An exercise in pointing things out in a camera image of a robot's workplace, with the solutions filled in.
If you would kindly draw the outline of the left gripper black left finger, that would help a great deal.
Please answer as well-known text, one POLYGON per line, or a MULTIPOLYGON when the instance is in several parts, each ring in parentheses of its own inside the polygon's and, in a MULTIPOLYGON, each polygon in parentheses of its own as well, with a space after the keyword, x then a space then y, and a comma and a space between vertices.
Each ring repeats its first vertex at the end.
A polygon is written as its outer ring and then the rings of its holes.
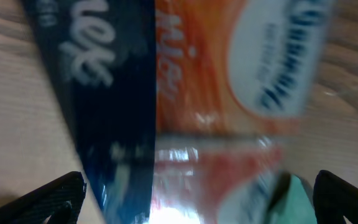
POLYGON ((86 197, 81 172, 69 172, 0 207, 0 224, 76 224, 86 197))

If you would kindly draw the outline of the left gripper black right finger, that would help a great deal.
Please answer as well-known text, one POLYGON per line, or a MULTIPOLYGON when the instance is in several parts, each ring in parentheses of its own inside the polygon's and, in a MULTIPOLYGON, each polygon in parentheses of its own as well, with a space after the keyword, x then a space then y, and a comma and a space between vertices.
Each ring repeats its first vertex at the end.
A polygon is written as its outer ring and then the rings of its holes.
POLYGON ((318 224, 358 224, 358 188, 328 170, 316 176, 313 205, 318 224))

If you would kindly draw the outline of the Kleenex tissue multipack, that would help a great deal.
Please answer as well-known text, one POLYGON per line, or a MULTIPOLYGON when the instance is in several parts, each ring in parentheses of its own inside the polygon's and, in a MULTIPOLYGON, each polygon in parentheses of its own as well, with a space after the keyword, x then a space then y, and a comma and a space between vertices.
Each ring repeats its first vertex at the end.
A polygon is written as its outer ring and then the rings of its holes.
POLYGON ((263 223, 329 0, 24 0, 106 223, 263 223))

